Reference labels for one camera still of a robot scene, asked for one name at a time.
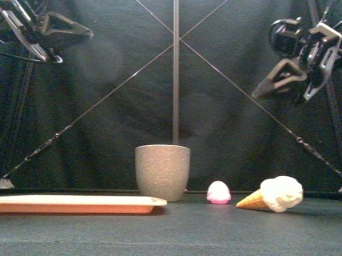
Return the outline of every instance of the flat plastic tray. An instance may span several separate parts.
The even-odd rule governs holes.
[[[15,195],[0,197],[0,213],[149,213],[167,201],[145,196]]]

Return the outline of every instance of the black mechanical arm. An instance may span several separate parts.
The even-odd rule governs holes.
[[[55,12],[45,12],[45,0],[0,0],[0,43],[20,42],[41,63],[61,63],[60,52],[89,40],[92,31]]]
[[[270,45],[282,60],[252,91],[254,98],[282,97],[295,105],[307,102],[341,66],[342,35],[323,21],[307,31],[300,18],[276,21],[270,28]]]

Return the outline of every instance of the pink egg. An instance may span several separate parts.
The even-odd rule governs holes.
[[[224,182],[214,181],[208,187],[207,200],[212,204],[226,204],[231,200],[230,189]]]

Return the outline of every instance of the ice cream cone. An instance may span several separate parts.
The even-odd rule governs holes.
[[[268,208],[267,204],[263,201],[262,190],[256,190],[244,199],[242,199],[238,202],[236,207],[242,209]]]

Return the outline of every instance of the metal pole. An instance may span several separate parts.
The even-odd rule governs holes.
[[[174,107],[172,143],[179,144],[179,0],[174,0]]]

